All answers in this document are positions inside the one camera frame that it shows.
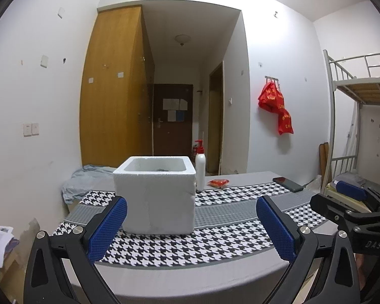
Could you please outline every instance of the ceiling lamp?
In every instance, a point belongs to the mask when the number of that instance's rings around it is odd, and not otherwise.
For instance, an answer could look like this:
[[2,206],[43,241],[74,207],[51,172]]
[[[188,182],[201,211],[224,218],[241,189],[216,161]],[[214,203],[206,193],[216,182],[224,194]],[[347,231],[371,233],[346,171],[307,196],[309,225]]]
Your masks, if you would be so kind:
[[180,43],[181,46],[184,46],[185,43],[190,42],[191,37],[186,34],[180,34],[175,36],[175,41]]

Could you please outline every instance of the blue gripper pad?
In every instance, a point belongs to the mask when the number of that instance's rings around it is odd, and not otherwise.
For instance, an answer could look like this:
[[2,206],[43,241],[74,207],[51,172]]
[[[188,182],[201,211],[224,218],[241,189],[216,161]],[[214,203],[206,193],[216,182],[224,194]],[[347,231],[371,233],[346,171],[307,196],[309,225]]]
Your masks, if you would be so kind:
[[277,216],[276,212],[268,204],[265,197],[260,197],[256,202],[256,214],[268,233],[280,258],[292,263],[297,257],[295,252],[295,240],[281,219]]
[[87,257],[92,264],[104,257],[126,216],[127,201],[120,198],[90,237]]
[[348,183],[344,181],[339,181],[336,183],[336,190],[347,197],[358,201],[365,201],[367,199],[366,190]]

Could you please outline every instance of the wooden wardrobe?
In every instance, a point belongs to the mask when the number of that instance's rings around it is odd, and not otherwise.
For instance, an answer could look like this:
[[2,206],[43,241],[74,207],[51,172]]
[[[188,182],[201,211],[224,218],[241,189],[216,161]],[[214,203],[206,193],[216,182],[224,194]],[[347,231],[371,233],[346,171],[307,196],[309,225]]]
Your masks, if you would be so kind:
[[141,6],[99,12],[80,97],[82,164],[152,155],[154,62]]

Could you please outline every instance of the silver bolt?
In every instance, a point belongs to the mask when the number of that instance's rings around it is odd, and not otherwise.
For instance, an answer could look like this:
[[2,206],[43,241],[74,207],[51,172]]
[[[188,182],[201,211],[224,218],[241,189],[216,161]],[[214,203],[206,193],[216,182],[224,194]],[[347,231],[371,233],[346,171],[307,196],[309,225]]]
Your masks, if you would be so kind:
[[45,236],[45,232],[44,231],[39,231],[37,233],[37,239],[42,239],[44,236]]
[[300,231],[304,234],[308,234],[311,232],[310,228],[308,226],[301,226]]
[[346,232],[345,231],[339,231],[338,232],[338,235],[340,236],[340,237],[342,237],[342,238],[346,238],[348,235],[346,234]]
[[76,226],[74,229],[73,229],[73,233],[74,234],[80,234],[83,232],[83,227],[81,226]]

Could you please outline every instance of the metal bed frame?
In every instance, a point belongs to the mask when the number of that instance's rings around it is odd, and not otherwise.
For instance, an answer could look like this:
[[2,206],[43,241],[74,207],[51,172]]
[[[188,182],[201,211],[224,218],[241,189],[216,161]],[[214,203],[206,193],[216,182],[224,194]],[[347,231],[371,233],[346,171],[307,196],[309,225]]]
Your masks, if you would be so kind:
[[[356,169],[357,158],[359,153],[359,143],[360,143],[360,109],[361,106],[364,105],[380,105],[380,77],[372,77],[370,69],[378,68],[379,65],[369,65],[368,57],[370,56],[380,56],[379,53],[373,54],[364,54],[361,56],[343,58],[341,60],[334,60],[328,55],[328,51],[324,50],[325,64],[327,67],[327,75],[328,75],[328,84],[329,84],[329,96],[331,99],[331,131],[329,135],[329,151],[327,157],[327,166],[325,168],[324,179],[322,180],[321,193],[324,194],[328,179],[329,172],[333,167],[333,173],[331,173],[331,178],[333,179],[335,176],[340,175],[343,172],[351,171],[352,169]],[[354,77],[351,73],[349,73],[343,66],[339,63],[344,62],[346,60],[355,60],[364,58],[367,71],[369,74],[368,78],[358,79]],[[332,68],[335,68],[336,80],[333,79]],[[350,156],[341,156],[341,157],[333,157],[333,144],[335,140],[335,90],[341,90],[346,95],[351,97],[356,102],[356,110],[357,110],[357,133],[356,133],[356,148],[355,155]]]

